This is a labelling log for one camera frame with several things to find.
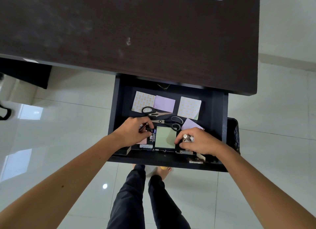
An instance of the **black pants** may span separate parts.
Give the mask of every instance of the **black pants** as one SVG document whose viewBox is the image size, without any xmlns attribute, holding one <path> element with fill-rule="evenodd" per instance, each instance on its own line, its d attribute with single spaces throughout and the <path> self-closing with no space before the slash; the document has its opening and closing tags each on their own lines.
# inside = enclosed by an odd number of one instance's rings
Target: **black pants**
<svg viewBox="0 0 316 229">
<path fill-rule="evenodd" d="M 143 208 L 145 179 L 145 166 L 136 165 L 116 196 L 108 229 L 145 229 Z M 180 209 L 165 190 L 165 184 L 160 176 L 151 177 L 148 193 L 158 229 L 190 228 Z"/>
</svg>

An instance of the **dark wooden desk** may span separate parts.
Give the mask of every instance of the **dark wooden desk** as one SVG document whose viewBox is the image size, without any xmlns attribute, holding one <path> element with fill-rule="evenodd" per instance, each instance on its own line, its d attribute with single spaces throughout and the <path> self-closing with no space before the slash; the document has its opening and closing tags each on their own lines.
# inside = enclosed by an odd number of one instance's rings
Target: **dark wooden desk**
<svg viewBox="0 0 316 229">
<path fill-rule="evenodd" d="M 252 95 L 259 0 L 0 0 L 0 54 Z"/>
</svg>

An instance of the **drawer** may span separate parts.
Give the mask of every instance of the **drawer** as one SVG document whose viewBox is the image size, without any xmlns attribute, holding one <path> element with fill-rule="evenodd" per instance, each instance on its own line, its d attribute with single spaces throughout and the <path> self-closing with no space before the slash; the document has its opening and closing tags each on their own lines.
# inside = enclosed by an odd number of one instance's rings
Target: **drawer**
<svg viewBox="0 0 316 229">
<path fill-rule="evenodd" d="M 202 101 L 197 124 L 205 131 L 226 143 L 227 140 L 227 107 L 228 93 L 211 88 L 195 88 L 155 79 L 140 78 L 132 75 L 117 75 L 115 78 L 112 110 L 109 123 L 109 134 L 117 129 L 128 117 L 141 117 L 142 113 L 131 111 L 136 91 L 175 99 L 173 114 L 178 112 L 181 97 Z M 183 155 L 175 152 L 131 150 L 127 155 L 114 154 L 109 161 L 136 163 L 155 166 L 171 166 L 211 171 L 227 171 L 216 157 L 206 155 L 203 164 L 188 163 L 187 158 L 196 155 Z"/>
</svg>

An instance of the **glossy floor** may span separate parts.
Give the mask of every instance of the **glossy floor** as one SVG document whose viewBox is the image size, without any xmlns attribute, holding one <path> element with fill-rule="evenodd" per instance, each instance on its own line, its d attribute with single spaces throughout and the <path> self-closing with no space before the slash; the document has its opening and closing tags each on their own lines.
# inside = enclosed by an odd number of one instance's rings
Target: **glossy floor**
<svg viewBox="0 0 316 229">
<path fill-rule="evenodd" d="M 0 121 L 0 210 L 107 134 L 115 76 L 53 67 L 33 106 Z M 316 73 L 259 64 L 258 93 L 229 96 L 242 155 L 316 215 Z M 108 162 L 59 228 L 106 228 L 131 165 Z M 155 228 L 148 186 L 146 228 Z M 262 228 L 228 173 L 174 168 L 166 189 L 192 228 Z"/>
</svg>

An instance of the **bare foot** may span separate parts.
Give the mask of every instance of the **bare foot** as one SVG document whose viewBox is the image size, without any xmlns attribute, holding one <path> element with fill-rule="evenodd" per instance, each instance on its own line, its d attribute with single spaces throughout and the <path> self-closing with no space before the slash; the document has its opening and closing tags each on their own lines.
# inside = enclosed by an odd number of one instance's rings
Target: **bare foot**
<svg viewBox="0 0 316 229">
<path fill-rule="evenodd" d="M 167 169 L 163 170 L 161 167 L 157 167 L 156 171 L 153 172 L 153 175 L 159 175 L 162 180 L 165 180 L 167 177 L 168 173 L 171 172 L 171 167 L 168 167 Z"/>
</svg>

